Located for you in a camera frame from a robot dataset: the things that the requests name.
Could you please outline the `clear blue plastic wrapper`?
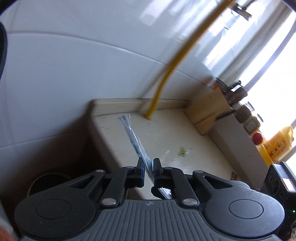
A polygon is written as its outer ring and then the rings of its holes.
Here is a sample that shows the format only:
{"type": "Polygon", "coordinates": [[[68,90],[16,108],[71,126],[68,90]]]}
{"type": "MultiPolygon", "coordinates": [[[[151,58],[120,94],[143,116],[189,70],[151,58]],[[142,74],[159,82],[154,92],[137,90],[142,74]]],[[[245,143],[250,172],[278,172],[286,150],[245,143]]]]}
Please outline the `clear blue plastic wrapper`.
{"type": "MultiPolygon", "coordinates": [[[[128,138],[139,158],[142,158],[145,171],[151,181],[152,184],[154,184],[154,161],[149,156],[147,151],[145,150],[144,146],[142,145],[142,142],[140,141],[139,137],[135,133],[135,131],[132,128],[131,124],[131,118],[130,114],[124,114],[120,116],[119,121],[123,125],[126,134],[128,135],[128,138]]],[[[167,188],[156,188],[154,189],[154,186],[151,187],[151,193],[154,197],[158,197],[159,199],[172,199],[171,190],[167,188]]]]}

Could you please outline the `black trash bin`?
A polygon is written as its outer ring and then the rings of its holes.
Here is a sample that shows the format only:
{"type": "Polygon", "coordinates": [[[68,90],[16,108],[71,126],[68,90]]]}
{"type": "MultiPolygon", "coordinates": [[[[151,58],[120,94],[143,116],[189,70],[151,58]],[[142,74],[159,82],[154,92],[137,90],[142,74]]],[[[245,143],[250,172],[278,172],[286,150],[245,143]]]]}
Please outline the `black trash bin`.
{"type": "Polygon", "coordinates": [[[30,185],[26,197],[50,189],[64,182],[64,176],[61,173],[50,172],[39,176],[30,185]]]}

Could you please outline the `black kitchen scissors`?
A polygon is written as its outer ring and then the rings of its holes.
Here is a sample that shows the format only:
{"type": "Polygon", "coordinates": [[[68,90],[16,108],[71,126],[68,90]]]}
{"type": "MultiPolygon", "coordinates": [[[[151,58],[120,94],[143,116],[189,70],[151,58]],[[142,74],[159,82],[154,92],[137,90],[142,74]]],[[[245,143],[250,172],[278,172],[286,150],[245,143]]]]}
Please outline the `black kitchen scissors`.
{"type": "Polygon", "coordinates": [[[232,114],[234,114],[234,113],[236,113],[236,110],[232,110],[232,111],[229,111],[229,112],[227,112],[227,113],[223,113],[223,114],[219,115],[219,116],[216,118],[216,121],[219,120],[219,119],[222,119],[222,118],[224,118],[224,117],[226,117],[226,116],[232,115],[232,114]]]}

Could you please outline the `wooden knife block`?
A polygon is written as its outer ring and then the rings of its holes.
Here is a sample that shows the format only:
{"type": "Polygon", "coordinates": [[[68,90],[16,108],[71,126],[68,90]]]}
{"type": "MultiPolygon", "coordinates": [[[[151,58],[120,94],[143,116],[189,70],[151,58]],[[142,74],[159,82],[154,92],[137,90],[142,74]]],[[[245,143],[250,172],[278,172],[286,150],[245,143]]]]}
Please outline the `wooden knife block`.
{"type": "Polygon", "coordinates": [[[210,132],[218,117],[230,112],[231,107],[220,89],[207,94],[184,111],[202,136],[210,132]]]}

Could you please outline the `glass jar dark contents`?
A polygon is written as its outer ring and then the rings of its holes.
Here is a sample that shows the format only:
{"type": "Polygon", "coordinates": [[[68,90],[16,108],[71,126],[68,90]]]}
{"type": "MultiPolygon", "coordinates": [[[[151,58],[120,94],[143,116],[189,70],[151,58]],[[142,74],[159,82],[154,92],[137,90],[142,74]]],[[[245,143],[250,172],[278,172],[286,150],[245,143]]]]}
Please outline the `glass jar dark contents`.
{"type": "Polygon", "coordinates": [[[254,107],[250,102],[247,102],[235,112],[234,116],[240,123],[244,123],[252,115],[253,111],[254,107]]]}

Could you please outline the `glass jar pale contents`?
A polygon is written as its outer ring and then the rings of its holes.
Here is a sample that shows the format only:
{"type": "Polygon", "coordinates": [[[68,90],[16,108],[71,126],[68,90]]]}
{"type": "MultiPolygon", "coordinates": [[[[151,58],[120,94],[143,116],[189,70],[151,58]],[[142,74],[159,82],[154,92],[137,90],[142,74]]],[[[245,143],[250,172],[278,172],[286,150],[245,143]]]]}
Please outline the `glass jar pale contents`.
{"type": "Polygon", "coordinates": [[[256,132],[261,126],[261,122],[257,119],[256,116],[249,116],[248,119],[243,123],[243,127],[248,135],[256,132]]]}

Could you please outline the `red tomato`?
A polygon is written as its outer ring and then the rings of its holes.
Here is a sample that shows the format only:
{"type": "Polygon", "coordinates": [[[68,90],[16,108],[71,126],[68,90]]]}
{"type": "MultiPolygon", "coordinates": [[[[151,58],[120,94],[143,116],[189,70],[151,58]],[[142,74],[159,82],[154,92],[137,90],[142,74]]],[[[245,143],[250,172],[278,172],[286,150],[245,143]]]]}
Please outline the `red tomato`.
{"type": "Polygon", "coordinates": [[[263,142],[263,136],[262,136],[262,133],[260,133],[260,132],[255,132],[251,138],[252,138],[253,143],[256,146],[260,145],[263,142]]]}

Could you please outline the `yellow detergent jug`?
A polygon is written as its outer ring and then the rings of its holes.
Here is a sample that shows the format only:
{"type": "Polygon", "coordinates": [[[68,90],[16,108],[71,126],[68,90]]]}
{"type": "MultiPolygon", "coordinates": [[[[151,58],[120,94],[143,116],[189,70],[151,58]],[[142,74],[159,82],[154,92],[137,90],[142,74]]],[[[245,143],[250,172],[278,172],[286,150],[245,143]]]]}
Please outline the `yellow detergent jug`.
{"type": "Polygon", "coordinates": [[[292,149],[293,128],[286,126],[278,131],[270,140],[263,140],[257,149],[266,165],[275,164],[292,149]]]}

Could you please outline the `wooden handled knife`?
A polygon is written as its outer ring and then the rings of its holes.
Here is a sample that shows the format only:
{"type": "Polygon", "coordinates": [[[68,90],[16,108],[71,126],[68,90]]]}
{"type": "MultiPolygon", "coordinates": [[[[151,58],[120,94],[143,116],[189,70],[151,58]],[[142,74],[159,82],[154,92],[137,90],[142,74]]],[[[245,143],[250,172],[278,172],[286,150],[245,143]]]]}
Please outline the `wooden handled knife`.
{"type": "Polygon", "coordinates": [[[225,93],[225,97],[229,105],[233,105],[241,101],[243,98],[247,96],[248,96],[248,92],[243,86],[240,86],[235,91],[230,90],[225,93]]]}

